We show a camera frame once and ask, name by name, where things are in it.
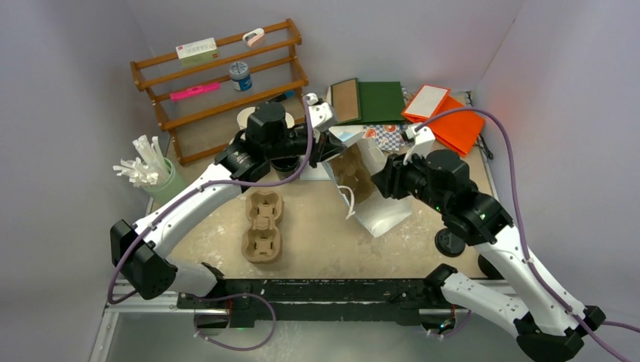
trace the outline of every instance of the black base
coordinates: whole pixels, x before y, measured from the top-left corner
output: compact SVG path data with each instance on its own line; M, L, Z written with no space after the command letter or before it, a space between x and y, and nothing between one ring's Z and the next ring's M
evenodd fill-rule
M299 157L279 158L271 161L271 167L278 174L278 179L283 180L293 175L300 167Z
M455 258L463 253L466 244L464 244L464 240L451 233L449 229L442 229L435 234L435 247L443 255Z
M605 322L605 313L595 305L586 305L584 321L596 331ZM531 313L514 320L518 336L515 338L520 349L534 362L566 362L572 360L584 346L586 331L582 326L576 330L566 329L564 336L541 333Z
M138 234L124 220L113 224L109 234L111 258L113 266L116 266ZM176 278L177 268L156 254L153 245L151 241L149 243L141 241L120 271L144 299L159 296Z
M420 326L424 322L420 309L451 308L449 303L426 296L424 290L423 280L417 278L226 279L208 297L261 295L273 305L279 321L392 321L401 326ZM224 309L224 302L201 302L187 295L178 299L177 307ZM230 327L252 327L255 321L270 320L269 310L259 300L233 300Z

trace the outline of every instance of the white wall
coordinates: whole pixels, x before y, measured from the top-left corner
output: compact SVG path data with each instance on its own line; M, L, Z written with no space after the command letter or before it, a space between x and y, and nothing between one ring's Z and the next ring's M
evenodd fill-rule
M147 197L111 166L157 133L128 62L149 57L125 0L0 2L2 360L87 360L109 226Z
M634 0L527 0L476 94L515 147L535 252L575 296L636 324L639 17ZM495 127L485 134L501 201L512 209L503 141ZM635 336L600 334L638 359ZM613 358L590 343L579 360Z
M482 77L523 0L128 1L158 55L290 17L303 36L298 55L311 91L355 76L467 91Z

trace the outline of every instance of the green folder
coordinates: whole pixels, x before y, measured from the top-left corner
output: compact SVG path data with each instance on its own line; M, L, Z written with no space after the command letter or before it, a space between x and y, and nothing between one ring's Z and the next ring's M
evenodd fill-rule
M361 119L340 124L402 124L405 98L399 81L360 81L358 83Z

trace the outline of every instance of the cardboard cup holder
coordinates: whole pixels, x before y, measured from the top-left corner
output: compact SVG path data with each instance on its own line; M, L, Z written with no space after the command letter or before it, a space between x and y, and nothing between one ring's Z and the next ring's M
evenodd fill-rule
M282 255L282 221L285 202L275 192L254 192L247 198L247 219L251 226L242 235L242 255L249 262L266 264Z

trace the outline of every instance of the pink object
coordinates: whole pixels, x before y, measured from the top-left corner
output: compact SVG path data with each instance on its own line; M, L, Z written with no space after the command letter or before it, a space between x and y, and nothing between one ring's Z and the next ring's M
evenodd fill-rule
M173 92L170 94L171 100L176 102L178 100L183 100L185 98L197 96L199 94L204 94L207 92L215 91L220 88L220 83L211 83L205 85L199 85L198 87L189 88L187 90L182 90L181 92Z
M257 48L264 43L264 40L265 40L264 33L255 35L251 39L247 40L247 46L250 48L253 48L253 47Z

